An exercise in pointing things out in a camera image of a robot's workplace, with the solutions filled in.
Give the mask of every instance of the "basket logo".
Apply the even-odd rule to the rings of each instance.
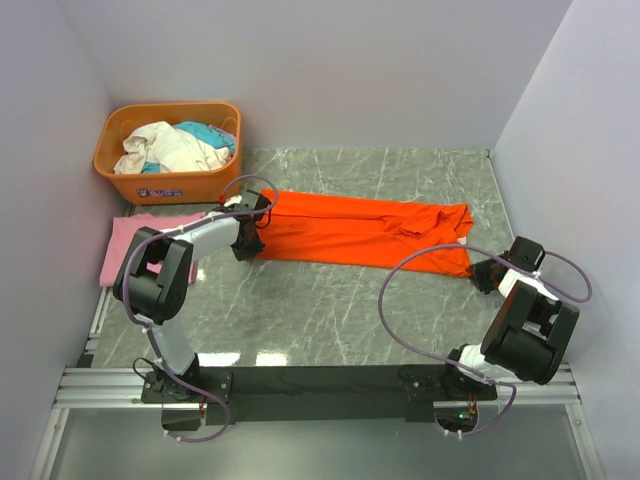
[[[141,197],[181,197],[182,190],[149,190],[148,188],[139,188],[138,195]]]

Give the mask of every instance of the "orange cloth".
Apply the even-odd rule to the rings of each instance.
[[[262,192],[273,201],[273,191]],[[260,230],[265,260],[391,268],[433,245],[457,243],[473,225],[467,205],[427,205],[280,191],[271,224]],[[466,250],[418,257],[405,270],[468,276]]]

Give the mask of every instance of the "folded pink towel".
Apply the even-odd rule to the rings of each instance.
[[[113,231],[109,246],[107,247],[107,255],[102,265],[102,273],[100,274],[101,287],[113,287],[116,281],[122,262],[127,255],[131,240],[139,228],[151,227],[156,230],[164,230],[166,228],[174,228],[185,225],[190,222],[204,217],[204,212],[185,217],[154,217],[148,213],[141,213],[131,217],[119,217],[113,219]],[[153,272],[159,272],[159,265],[149,265],[149,269]],[[196,264],[191,265],[189,273],[189,283],[193,283],[196,279]]]

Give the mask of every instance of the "white wall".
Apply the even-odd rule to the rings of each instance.
[[[91,165],[111,100],[53,2],[0,3],[0,63],[0,476],[13,480],[86,341],[121,203]]]
[[[258,146],[493,147],[570,0],[58,0],[116,104],[223,98]]]
[[[595,283],[569,359],[611,479],[640,469],[638,25],[636,0],[574,0],[495,151],[516,233]]]

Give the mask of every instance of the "orange laundry basket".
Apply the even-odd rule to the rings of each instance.
[[[113,167],[125,153],[123,140],[136,128],[163,120],[171,125],[192,121],[221,128],[235,135],[236,152],[224,167],[211,172],[115,174]],[[238,109],[222,102],[129,105],[116,110],[107,119],[93,165],[134,205],[213,202],[242,171],[241,123]],[[238,188],[236,186],[230,193],[235,194]]]

